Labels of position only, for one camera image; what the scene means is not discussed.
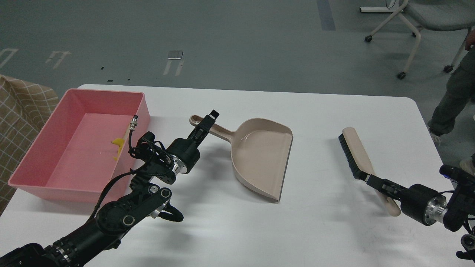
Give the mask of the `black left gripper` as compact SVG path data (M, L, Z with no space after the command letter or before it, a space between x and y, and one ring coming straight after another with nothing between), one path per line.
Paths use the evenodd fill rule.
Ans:
M188 174L195 166L200 158L199 143L203 142L219 115L219 112L212 110L208 115L201 118L188 139L177 138L168 146L166 152L173 159L173 172L176 175Z

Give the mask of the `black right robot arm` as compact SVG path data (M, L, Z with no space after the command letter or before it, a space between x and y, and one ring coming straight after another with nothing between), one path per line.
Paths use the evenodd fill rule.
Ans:
M456 256L462 260L475 259L474 228L469 226L474 220L474 176L455 166L442 165L439 169L442 176L456 184L447 200L443 192L435 191L422 184L414 184L408 188L388 179L379 178L356 168L353 171L356 179L366 184L382 196L392 201L399 201L400 211L415 221L431 226L442 223L446 229L456 232L464 228L467 233L461 238L462 251Z

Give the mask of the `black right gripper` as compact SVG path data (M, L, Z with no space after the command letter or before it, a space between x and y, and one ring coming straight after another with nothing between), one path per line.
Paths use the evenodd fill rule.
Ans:
M418 223L431 226L443 222L447 200L442 193L421 184L406 188L372 174L362 174L360 179L383 195L400 201L402 213Z

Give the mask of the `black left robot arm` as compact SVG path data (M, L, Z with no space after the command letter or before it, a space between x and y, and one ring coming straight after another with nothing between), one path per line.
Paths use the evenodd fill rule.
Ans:
M105 250L116 249L121 239L146 217L179 223L182 213L170 204L172 192L151 182L156 177L173 184L178 174L188 174L200 158L199 145L215 124L212 110L187 138L177 138L165 148L146 132L128 153L144 164L108 182L84 225L52 245L29 243L1 257L2 267L83 267Z

